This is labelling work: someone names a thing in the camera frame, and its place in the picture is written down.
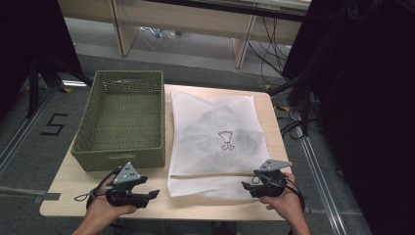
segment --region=laundry bag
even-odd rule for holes
[[[254,97],[198,97],[171,91],[174,141],[168,174],[171,197],[251,200],[241,181],[269,159]]]

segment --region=human hand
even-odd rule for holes
[[[296,182],[296,178],[293,174],[284,172],[289,179],[287,185],[296,189],[293,184]],[[260,197],[259,201],[263,204],[267,204],[268,210],[275,210],[280,214],[293,229],[294,234],[309,234],[308,226],[305,223],[304,216],[302,214],[302,208],[299,196],[289,189],[285,189],[284,192],[276,198],[264,196]]]
[[[105,195],[98,196],[89,206],[80,226],[72,235],[98,234],[123,214],[136,212],[134,206],[113,207],[108,203]]]

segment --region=table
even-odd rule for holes
[[[260,202],[223,205],[220,201],[198,202],[187,197],[171,198],[167,191],[167,175],[173,143],[173,112],[170,100],[172,90],[187,92],[201,97],[220,95],[253,96],[259,123],[265,132],[267,148],[272,159],[287,161],[287,153],[278,127],[278,122],[266,93],[225,90],[192,86],[166,85],[165,90],[165,167],[138,168],[138,173],[149,177],[147,183],[138,185],[133,193],[145,193],[160,189],[158,197],[145,209],[124,217],[147,219],[198,219],[198,220],[283,220],[275,211],[268,211]],[[108,171],[85,172],[68,150],[62,165],[48,191],[60,193],[58,201],[43,201],[40,213],[45,216],[84,216],[85,202],[73,198],[88,193],[108,174]]]
[[[268,8],[305,14],[311,0],[217,0],[241,6]],[[274,19],[178,6],[142,0],[59,0],[65,17],[113,24],[118,53],[127,56],[139,33],[140,26],[230,37],[235,55],[235,67],[241,68],[250,40],[269,42]],[[293,45],[301,22],[278,20],[275,40]]]

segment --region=basket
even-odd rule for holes
[[[85,171],[165,165],[161,71],[97,71],[70,150]]]

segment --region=black curtain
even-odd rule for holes
[[[0,117],[13,104],[35,55],[38,71],[52,85],[59,83],[60,68],[45,61],[44,55],[82,74],[57,0],[2,1],[0,51]]]
[[[409,234],[415,223],[414,25],[415,14],[397,1],[383,1],[375,17],[345,19],[309,80],[324,133],[374,234]],[[286,64],[290,77],[321,38],[318,26],[304,27]]]

